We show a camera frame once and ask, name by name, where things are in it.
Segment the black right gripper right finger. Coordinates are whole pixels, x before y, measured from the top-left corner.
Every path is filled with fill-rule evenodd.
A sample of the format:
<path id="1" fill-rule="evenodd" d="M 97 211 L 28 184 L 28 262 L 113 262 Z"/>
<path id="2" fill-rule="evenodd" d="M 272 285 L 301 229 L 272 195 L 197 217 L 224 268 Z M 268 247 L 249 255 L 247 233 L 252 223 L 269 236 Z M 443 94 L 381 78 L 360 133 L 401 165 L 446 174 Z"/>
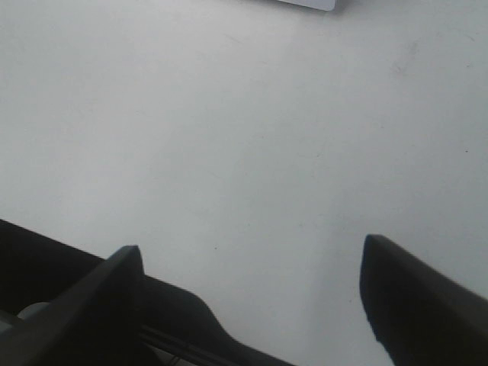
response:
<path id="1" fill-rule="evenodd" d="M 359 288 L 395 365 L 485 365 L 487 301 L 385 236 L 364 241 Z"/>

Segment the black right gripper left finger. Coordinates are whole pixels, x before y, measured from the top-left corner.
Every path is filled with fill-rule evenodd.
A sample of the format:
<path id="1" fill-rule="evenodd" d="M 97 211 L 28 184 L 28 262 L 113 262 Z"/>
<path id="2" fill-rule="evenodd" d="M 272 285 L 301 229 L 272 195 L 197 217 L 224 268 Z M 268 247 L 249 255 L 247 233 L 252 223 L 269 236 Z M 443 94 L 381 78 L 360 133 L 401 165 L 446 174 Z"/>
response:
<path id="1" fill-rule="evenodd" d="M 33 316 L 1 335 L 3 365 L 132 365 L 143 264 L 124 246 Z"/>

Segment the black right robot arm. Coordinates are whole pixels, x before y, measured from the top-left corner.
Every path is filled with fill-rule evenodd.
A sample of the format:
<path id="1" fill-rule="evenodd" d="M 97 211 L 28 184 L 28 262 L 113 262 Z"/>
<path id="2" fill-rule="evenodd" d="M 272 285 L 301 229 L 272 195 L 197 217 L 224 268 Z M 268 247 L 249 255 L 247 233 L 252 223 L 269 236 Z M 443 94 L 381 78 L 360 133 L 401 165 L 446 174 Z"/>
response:
<path id="1" fill-rule="evenodd" d="M 381 235 L 360 296 L 396 365 L 485 365 L 487 301 Z M 140 250 L 99 258 L 1 223 L 3 365 L 279 365 L 235 340 L 205 302 L 144 273 Z"/>

